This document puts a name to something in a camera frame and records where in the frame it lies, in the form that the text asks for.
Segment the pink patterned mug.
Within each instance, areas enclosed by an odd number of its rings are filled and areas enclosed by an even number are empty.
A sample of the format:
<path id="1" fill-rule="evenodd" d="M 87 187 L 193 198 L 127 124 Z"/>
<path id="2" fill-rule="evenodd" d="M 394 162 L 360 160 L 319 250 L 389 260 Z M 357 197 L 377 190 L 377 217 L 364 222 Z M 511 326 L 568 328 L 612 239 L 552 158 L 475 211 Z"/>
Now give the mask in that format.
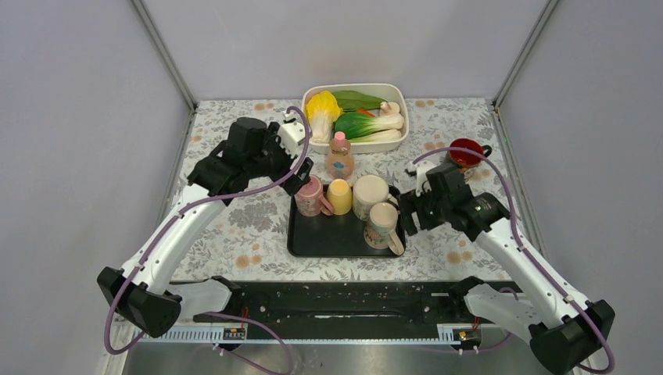
<path id="1" fill-rule="evenodd" d="M 310 181 L 303 185 L 294 195 L 296 208 L 299 213 L 313 217 L 319 214 L 333 216 L 335 209 L 324 196 L 324 185 L 321 179 L 315 175 L 310 176 Z"/>

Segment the cream seashell mug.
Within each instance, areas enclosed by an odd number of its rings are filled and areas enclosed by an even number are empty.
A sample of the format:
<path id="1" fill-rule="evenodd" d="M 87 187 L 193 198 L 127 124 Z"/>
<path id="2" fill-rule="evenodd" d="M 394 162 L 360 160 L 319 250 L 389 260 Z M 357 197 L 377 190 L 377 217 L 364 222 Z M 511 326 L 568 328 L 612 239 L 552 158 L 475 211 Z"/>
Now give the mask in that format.
<path id="1" fill-rule="evenodd" d="M 387 202 L 373 205 L 364 228 L 365 242 L 371 248 L 389 249 L 396 256 L 401 256 L 405 247 L 396 232 L 398 218 L 399 212 L 394 205 Z"/>

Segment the black mug with orange flowers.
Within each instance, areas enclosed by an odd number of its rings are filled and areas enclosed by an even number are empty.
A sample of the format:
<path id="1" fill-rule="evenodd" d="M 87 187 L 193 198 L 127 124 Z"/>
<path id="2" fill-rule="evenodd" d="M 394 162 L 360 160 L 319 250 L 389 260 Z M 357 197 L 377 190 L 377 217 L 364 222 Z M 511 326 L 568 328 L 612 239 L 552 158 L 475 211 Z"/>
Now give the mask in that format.
<path id="1" fill-rule="evenodd" d="M 444 161 L 457 166 L 466 182 L 475 174 L 482 159 L 479 156 L 465 152 L 465 150 L 484 157 L 489 157 L 493 153 L 493 148 L 490 145 L 480 145 L 477 141 L 469 138 L 458 138 L 450 143 L 450 147 L 455 149 L 446 153 Z"/>

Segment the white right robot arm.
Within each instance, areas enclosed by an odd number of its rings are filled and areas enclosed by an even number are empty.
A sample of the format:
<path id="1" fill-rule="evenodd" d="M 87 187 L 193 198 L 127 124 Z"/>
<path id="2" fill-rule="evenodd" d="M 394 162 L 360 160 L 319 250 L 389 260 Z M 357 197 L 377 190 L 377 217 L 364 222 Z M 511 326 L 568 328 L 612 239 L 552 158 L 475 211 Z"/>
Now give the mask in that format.
<path id="1" fill-rule="evenodd" d="M 528 299 L 519 302 L 476 277 L 461 281 L 448 301 L 450 315 L 478 316 L 526 342 L 552 374 L 566 374 L 604 348 L 615 320 L 605 300 L 591 301 L 571 286 L 514 226 L 514 216 L 492 194 L 475 194 L 451 163 L 411 163 L 416 187 L 398 197 L 409 235 L 448 223 L 489 253 Z"/>

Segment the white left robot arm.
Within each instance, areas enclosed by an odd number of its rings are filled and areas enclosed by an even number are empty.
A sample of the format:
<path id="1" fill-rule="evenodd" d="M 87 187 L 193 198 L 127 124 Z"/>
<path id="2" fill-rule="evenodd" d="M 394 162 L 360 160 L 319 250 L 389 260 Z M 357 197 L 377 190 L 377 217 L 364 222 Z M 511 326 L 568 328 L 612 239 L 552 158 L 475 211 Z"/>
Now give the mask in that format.
<path id="1" fill-rule="evenodd" d="M 280 187 L 293 196 L 308 183 L 311 130 L 306 120 L 265 123 L 240 117 L 226 139 L 200 159 L 167 218 L 120 268 L 97 278 L 111 314 L 152 338 L 178 320 L 215 312 L 232 321 L 242 313 L 235 286 L 223 277 L 174 284 L 171 279 L 202 231 L 237 198 Z"/>

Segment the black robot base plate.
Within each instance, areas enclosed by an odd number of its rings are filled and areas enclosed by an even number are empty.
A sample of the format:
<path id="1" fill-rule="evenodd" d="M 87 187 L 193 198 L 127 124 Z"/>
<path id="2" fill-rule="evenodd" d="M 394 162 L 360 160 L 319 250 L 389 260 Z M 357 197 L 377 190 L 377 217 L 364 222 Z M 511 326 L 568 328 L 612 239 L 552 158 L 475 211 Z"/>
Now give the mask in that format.
<path id="1" fill-rule="evenodd" d="M 238 283 L 227 314 L 245 313 L 289 340 L 421 340 L 438 325 L 471 327 L 454 282 Z"/>

